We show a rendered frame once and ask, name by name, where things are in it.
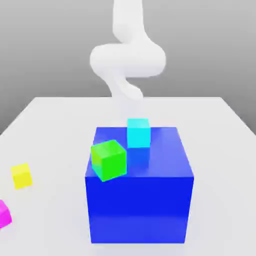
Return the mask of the small green cube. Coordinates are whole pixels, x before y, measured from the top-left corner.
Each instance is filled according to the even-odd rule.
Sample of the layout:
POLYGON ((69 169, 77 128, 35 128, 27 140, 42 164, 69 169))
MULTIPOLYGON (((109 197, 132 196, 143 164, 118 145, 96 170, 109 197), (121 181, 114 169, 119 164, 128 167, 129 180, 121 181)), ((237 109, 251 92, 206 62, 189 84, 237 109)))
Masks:
POLYGON ((91 146, 92 169, 102 182, 127 174, 127 151, 115 140, 91 146))

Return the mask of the large blue box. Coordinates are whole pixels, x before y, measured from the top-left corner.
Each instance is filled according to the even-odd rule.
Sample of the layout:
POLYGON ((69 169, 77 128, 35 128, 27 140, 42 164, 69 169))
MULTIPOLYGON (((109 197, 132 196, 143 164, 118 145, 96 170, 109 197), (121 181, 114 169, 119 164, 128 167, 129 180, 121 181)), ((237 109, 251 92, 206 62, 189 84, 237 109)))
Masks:
POLYGON ((127 174, 101 181, 87 165, 94 244, 185 242, 194 174, 175 127, 153 127, 150 148, 127 151, 127 174))

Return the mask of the small yellow cube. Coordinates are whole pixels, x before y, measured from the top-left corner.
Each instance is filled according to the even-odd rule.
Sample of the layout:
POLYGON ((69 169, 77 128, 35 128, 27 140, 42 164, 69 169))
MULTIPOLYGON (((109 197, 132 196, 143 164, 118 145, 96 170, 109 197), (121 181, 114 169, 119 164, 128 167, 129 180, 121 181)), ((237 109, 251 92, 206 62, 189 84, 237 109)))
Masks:
POLYGON ((15 189, 21 189, 33 184, 29 165, 27 163, 11 167, 15 189))

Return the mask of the small magenta cube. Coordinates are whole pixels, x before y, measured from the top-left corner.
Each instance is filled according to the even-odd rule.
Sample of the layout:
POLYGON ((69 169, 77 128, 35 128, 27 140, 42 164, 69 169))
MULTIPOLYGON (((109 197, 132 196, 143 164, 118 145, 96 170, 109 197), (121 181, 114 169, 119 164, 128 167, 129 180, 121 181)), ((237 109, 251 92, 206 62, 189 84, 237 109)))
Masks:
POLYGON ((0 229, 12 223, 12 216, 9 208, 3 200, 0 199, 0 229))

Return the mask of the small cyan cube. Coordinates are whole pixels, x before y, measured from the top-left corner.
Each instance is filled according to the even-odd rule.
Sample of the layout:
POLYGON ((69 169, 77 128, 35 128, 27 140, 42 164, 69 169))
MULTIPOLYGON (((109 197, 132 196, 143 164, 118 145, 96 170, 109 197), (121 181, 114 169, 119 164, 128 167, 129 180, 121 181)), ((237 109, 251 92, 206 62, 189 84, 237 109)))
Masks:
POLYGON ((127 119, 127 147, 149 148, 151 145, 151 127, 147 118, 127 119))

